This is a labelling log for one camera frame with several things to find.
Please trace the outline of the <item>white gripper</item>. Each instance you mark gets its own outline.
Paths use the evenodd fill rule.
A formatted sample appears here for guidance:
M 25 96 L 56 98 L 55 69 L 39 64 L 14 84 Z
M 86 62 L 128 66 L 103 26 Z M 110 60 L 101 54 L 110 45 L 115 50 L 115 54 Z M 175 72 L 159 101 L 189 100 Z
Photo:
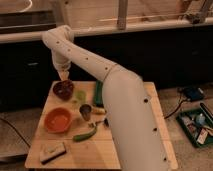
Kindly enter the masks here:
M 69 79 L 69 69 L 71 67 L 71 62 L 65 58 L 64 56 L 53 53 L 52 54 L 52 62 L 54 68 L 56 69 L 59 78 L 64 81 Z

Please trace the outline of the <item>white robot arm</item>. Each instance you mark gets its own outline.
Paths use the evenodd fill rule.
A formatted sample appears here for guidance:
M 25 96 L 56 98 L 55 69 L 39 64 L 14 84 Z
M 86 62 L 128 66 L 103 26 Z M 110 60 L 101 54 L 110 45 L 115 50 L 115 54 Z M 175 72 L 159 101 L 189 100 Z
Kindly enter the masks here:
M 67 25 L 42 34 L 57 71 L 66 71 L 74 63 L 102 82 L 102 100 L 122 171 L 170 171 L 142 78 L 75 45 L 73 38 Z

